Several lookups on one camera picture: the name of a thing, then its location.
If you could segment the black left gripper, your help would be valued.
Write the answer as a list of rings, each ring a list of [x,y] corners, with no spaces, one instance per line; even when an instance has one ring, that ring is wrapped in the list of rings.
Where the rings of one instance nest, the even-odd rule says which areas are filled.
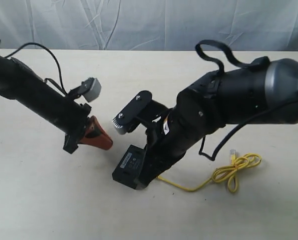
[[[87,103],[79,105],[78,113],[70,118],[69,132],[65,134],[63,150],[74,153],[78,144],[84,144],[103,150],[113,146],[112,139],[104,132],[95,116],[89,117],[91,106]]]

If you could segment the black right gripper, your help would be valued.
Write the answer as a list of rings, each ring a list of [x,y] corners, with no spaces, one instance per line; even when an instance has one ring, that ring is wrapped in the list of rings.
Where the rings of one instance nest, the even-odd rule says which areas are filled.
[[[165,117],[147,130],[144,164],[138,177],[142,188],[179,161],[189,148],[189,138],[178,119]]]

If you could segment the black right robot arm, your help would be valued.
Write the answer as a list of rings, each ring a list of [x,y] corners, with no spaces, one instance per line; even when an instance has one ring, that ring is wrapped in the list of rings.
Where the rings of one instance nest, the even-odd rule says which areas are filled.
[[[226,125],[297,124],[298,62],[283,58],[257,71],[207,73],[180,91],[176,105],[149,128],[137,178],[145,188],[200,139]]]

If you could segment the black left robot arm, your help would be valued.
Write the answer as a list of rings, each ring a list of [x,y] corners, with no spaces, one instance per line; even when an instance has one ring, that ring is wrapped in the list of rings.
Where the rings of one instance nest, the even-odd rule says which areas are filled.
[[[20,60],[0,56],[0,96],[18,101],[64,132],[63,149],[70,154],[79,144],[103,150],[113,145],[97,118],[89,115],[89,103],[98,98],[100,92],[99,80],[91,77],[62,96]],[[84,97],[87,103],[75,102],[79,97]]]

